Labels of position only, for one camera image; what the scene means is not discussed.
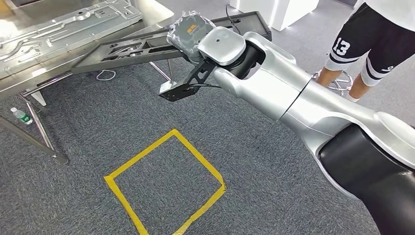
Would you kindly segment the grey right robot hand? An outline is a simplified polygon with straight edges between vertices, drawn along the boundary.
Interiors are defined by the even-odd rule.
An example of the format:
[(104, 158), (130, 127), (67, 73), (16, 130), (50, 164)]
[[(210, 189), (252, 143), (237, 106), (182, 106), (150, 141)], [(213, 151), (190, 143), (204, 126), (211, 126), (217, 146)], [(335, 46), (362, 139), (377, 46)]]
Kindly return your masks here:
[(196, 65), (201, 60), (197, 47), (215, 27), (211, 20), (196, 11), (183, 12), (182, 16), (170, 26), (166, 41), (184, 53), (189, 62)]

